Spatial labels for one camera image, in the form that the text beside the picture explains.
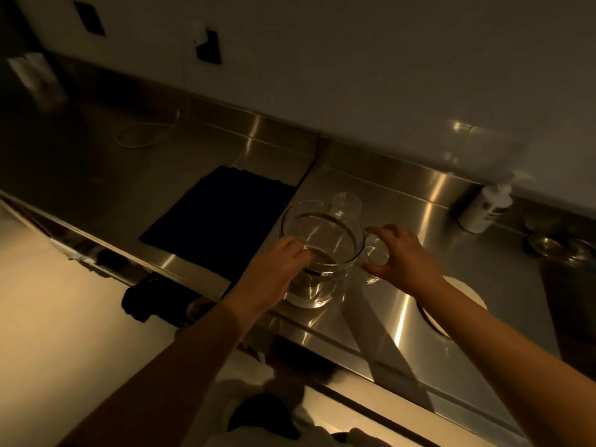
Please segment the person's right hand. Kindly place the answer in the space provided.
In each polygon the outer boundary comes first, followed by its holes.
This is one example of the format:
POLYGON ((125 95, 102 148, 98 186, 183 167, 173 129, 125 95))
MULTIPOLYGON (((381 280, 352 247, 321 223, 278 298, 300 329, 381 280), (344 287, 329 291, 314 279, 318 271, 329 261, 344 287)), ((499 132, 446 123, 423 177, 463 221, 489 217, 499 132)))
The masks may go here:
POLYGON ((390 274, 385 281, 421 302, 446 295, 448 282, 414 233, 396 224, 368 226, 365 231, 387 246, 390 274))

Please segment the person's left hand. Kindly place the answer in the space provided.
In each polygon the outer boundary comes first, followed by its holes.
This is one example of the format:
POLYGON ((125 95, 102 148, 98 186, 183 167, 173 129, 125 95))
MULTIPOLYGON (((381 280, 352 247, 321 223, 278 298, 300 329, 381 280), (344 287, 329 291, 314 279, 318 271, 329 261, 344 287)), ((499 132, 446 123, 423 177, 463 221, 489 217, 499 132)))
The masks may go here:
POLYGON ((296 276, 279 269, 275 243, 270 250, 254 256, 222 304, 238 319, 256 319, 284 298, 296 276))

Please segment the small drinking glass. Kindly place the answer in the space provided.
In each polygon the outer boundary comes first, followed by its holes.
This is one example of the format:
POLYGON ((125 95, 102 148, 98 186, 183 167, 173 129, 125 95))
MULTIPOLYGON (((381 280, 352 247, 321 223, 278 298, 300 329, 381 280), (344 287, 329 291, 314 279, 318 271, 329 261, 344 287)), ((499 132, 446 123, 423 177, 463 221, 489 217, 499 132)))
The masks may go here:
POLYGON ((337 192, 331 198, 330 214, 346 224, 360 223, 361 210, 361 200, 353 193, 337 192))
POLYGON ((356 268, 354 272, 366 285, 372 285, 379 281, 379 278, 365 271, 362 265, 385 265, 388 259, 389 252, 384 242, 381 239, 379 239, 375 234, 366 233, 363 250, 356 261, 356 268))

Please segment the large glass pitcher with water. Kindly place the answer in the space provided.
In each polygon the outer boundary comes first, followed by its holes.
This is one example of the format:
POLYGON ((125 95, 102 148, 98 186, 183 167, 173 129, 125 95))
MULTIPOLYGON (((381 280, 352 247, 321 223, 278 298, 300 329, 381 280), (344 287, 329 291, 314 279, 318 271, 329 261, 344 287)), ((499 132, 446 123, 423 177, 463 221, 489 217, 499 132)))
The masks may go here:
POLYGON ((314 255, 288 287, 286 300, 298 308, 320 308, 341 293, 363 250, 361 221, 344 223, 333 217, 330 202, 298 202, 281 219, 281 234, 300 240, 314 255))

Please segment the person's left forearm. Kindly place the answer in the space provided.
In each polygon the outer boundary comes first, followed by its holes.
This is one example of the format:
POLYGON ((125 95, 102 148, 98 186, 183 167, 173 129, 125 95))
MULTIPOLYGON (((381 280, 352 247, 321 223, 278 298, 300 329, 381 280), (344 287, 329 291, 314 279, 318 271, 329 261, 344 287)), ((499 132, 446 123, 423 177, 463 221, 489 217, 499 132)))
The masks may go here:
POLYGON ((231 353, 280 299, 229 293, 56 447, 179 447, 231 353))

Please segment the person's right forearm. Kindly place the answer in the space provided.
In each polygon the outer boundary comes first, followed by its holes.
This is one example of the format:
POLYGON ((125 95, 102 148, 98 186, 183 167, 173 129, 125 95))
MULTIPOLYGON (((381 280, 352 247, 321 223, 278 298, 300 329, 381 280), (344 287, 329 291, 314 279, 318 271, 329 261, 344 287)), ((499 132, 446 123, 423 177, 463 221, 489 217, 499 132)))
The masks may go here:
POLYGON ((535 447, 596 447, 596 383, 444 279, 408 290, 466 354, 535 447))

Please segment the black cloth mat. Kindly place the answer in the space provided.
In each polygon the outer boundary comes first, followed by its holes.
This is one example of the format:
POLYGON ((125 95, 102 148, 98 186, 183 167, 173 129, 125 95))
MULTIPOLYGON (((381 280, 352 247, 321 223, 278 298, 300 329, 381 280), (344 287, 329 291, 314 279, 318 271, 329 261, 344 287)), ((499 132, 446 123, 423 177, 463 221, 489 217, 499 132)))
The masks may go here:
POLYGON ((279 180, 221 165, 139 240, 236 283, 295 190, 279 180))

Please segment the white round coaster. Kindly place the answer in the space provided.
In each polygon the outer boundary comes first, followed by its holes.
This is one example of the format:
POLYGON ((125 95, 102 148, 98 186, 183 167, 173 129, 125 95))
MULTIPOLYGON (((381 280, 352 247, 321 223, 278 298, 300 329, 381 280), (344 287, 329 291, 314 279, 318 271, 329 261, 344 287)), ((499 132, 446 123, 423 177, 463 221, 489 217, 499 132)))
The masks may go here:
MULTIPOLYGON (((477 305, 481 306, 485 310, 488 310, 488 307, 487 307, 486 303, 484 302, 484 300, 480 297, 480 295, 475 290, 473 290, 472 287, 470 287, 469 285, 467 285, 466 283, 462 282, 459 279, 456 279, 454 277, 450 277, 447 275, 444 275, 443 279, 446 282, 448 282, 450 285, 452 285, 454 288, 459 290, 461 293, 463 293, 465 296, 467 296, 470 300, 474 301, 477 305)), ((429 326, 431 326, 435 331, 437 331, 443 337, 450 338, 448 333, 435 321, 435 319, 432 316, 430 316, 430 314, 427 312, 427 310, 425 308, 423 308, 420 303, 418 303, 418 308, 421 312, 421 315, 427 321, 429 326)))

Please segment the white pump bottle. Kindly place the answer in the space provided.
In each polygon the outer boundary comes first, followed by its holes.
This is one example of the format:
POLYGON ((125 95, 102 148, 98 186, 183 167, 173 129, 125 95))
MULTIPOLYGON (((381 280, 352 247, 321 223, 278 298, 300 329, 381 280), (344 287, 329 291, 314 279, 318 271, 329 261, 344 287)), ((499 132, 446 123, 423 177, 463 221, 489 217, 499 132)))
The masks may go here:
POLYGON ((486 231, 513 204, 512 187, 522 180, 535 181, 536 178, 523 170, 512 170, 503 183, 483 187, 458 217, 458 224, 468 233, 486 231))

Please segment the black bag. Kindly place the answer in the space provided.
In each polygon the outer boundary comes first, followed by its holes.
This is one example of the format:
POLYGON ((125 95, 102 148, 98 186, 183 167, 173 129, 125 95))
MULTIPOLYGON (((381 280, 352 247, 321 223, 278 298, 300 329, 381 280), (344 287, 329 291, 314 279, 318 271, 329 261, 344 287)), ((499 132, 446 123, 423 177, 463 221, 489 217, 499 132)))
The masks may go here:
POLYGON ((145 323, 151 316, 181 328, 190 323, 187 309, 202 295, 159 273, 152 272, 129 287, 122 298, 122 309, 136 321, 145 323))

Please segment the steel sink basin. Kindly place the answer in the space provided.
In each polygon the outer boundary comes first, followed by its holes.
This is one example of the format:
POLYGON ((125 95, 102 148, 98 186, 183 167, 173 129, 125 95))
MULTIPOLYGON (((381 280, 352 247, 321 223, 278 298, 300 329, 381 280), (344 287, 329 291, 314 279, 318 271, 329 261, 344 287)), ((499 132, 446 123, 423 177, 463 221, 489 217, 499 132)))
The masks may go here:
POLYGON ((547 214, 524 217, 523 228, 527 232, 526 250, 539 258, 540 277, 562 360, 596 382, 596 261, 576 263, 566 257, 569 239, 585 240, 596 247, 596 238, 562 217, 547 214), (558 241, 565 249, 564 255, 536 254, 527 243, 533 233, 558 241))

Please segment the white box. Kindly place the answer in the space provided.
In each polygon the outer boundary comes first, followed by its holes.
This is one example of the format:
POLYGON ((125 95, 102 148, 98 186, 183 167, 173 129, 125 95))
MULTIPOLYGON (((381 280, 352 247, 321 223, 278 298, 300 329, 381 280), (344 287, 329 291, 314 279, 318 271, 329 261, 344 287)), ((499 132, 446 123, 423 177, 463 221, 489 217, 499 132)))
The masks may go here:
POLYGON ((27 52, 20 57, 7 58, 7 62, 41 110, 49 111, 68 101, 44 54, 27 52))

